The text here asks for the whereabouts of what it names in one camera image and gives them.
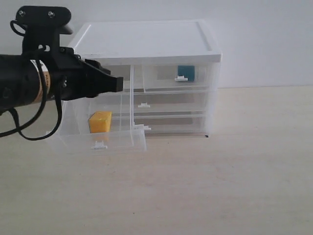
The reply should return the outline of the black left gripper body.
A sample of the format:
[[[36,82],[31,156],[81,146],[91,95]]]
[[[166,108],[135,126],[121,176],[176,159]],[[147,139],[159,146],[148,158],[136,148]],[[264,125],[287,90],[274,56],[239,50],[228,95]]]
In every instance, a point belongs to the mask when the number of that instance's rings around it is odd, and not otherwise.
[[[82,59],[71,47],[51,47],[45,65],[50,75],[47,100],[94,98],[110,91],[110,70],[98,61]]]

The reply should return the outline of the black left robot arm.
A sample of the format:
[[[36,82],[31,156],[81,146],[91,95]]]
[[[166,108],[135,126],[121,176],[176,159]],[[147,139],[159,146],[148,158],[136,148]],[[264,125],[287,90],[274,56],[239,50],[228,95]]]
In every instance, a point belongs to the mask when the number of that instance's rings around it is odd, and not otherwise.
[[[33,53],[1,55],[0,111],[39,103],[42,100],[39,71]],[[37,50],[45,82],[47,100],[57,93],[61,100],[94,98],[99,94],[123,91],[123,78],[116,77],[95,60],[82,60],[71,47],[57,51]]]

